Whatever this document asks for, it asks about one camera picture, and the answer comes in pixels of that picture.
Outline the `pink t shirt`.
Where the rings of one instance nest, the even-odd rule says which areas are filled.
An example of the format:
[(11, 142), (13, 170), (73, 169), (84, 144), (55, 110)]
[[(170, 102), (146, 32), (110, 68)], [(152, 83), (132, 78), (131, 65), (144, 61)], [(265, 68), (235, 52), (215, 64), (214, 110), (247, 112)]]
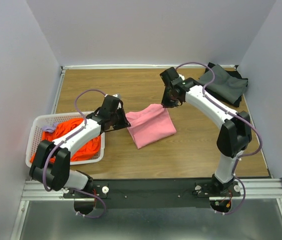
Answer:
[(161, 104), (150, 104), (142, 111), (126, 114), (128, 131), (138, 149), (174, 135), (177, 131), (169, 112)]

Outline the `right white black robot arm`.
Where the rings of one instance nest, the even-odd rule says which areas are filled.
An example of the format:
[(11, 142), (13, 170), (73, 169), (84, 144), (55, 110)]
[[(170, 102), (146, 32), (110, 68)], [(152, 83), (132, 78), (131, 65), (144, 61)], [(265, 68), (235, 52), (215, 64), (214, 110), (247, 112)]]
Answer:
[(233, 186), (238, 160), (252, 140), (249, 114), (227, 107), (205, 91), (198, 81), (184, 78), (174, 67), (160, 73), (160, 78), (165, 87), (161, 101), (164, 108), (188, 103), (204, 113), (220, 130), (217, 138), (221, 153), (219, 164), (202, 192), (209, 197), (222, 196)]

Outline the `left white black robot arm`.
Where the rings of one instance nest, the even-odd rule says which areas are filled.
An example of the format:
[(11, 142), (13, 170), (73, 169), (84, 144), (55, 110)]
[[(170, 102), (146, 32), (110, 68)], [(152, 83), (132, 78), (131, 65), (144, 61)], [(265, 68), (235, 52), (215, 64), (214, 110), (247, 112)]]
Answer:
[(29, 176), (42, 183), (46, 191), (58, 191), (63, 188), (74, 189), (82, 198), (91, 194), (90, 177), (70, 169), (70, 160), (74, 154), (90, 140), (105, 132), (130, 127), (123, 101), (118, 94), (106, 95), (101, 107), (88, 115), (83, 122), (69, 133), (52, 141), (39, 143)]

